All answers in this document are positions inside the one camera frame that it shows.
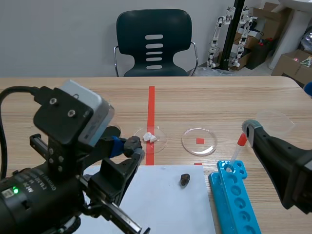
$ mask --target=white paper sheet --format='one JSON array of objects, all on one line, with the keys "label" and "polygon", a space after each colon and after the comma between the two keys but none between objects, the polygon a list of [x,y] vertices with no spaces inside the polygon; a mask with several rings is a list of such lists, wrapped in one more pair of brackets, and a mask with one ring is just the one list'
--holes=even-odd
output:
[{"label": "white paper sheet", "polygon": [[[99,171],[90,167],[85,174]],[[187,186],[180,177],[191,176]],[[150,234],[215,234],[203,167],[201,165],[140,166],[120,206]],[[112,222],[81,216],[76,234],[122,234]]]}]

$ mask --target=floor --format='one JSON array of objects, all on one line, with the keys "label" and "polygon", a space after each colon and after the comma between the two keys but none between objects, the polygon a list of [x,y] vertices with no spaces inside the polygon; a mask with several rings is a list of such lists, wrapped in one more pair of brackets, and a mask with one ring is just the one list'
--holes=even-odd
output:
[{"label": "floor", "polygon": [[237,76],[250,76],[250,77],[259,77],[259,76],[270,76],[272,73],[272,70],[268,68],[270,59],[265,61],[263,64],[259,65],[258,67],[254,68],[253,70],[250,70],[246,67],[242,68],[241,70],[235,72]]}]

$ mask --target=test tube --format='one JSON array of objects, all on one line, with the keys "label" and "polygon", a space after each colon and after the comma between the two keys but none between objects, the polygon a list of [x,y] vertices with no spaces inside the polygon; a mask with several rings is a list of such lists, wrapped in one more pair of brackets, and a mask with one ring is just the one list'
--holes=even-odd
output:
[{"label": "test tube", "polygon": [[237,145],[236,145],[236,149],[235,149],[234,154],[233,154],[233,156],[232,156],[232,158],[230,160],[230,165],[226,169],[227,172],[231,171],[231,168],[233,167],[234,162],[235,162],[237,156],[241,152],[241,150],[244,147],[244,145],[246,144],[246,142],[247,142],[246,135],[244,133],[242,133],[240,135],[239,139],[238,139],[238,142],[237,142]]}]

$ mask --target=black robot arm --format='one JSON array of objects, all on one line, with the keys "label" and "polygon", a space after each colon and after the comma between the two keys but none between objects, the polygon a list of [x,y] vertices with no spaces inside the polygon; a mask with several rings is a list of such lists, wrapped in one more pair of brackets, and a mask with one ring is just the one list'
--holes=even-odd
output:
[{"label": "black robot arm", "polygon": [[270,136],[255,120],[243,123],[243,132],[271,178],[282,205],[312,212],[312,150],[299,149]]},{"label": "black robot arm", "polygon": [[[118,128],[107,127],[113,107],[71,80],[53,90],[45,86],[8,88],[0,94],[0,105],[12,92],[29,92],[41,105],[34,124],[48,136],[48,142],[42,141],[40,134],[30,136],[31,147],[46,161],[5,178],[7,150],[0,118],[4,178],[0,181],[0,233],[70,234],[79,227],[83,213],[103,216],[127,234],[142,234],[142,227],[119,205],[144,151],[138,137],[119,138]],[[111,161],[120,154],[127,159],[118,164]],[[100,160],[98,173],[83,174]],[[90,198],[89,204],[83,192]]]}]

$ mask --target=red cap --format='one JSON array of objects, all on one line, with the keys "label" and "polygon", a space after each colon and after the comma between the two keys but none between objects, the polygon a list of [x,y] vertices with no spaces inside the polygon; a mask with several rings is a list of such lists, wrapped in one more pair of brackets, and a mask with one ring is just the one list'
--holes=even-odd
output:
[{"label": "red cap", "polygon": [[244,145],[246,144],[246,142],[247,142],[246,135],[245,135],[244,133],[242,133],[242,134],[240,135],[239,139],[238,139],[237,144],[238,144],[239,146],[244,146]]}]

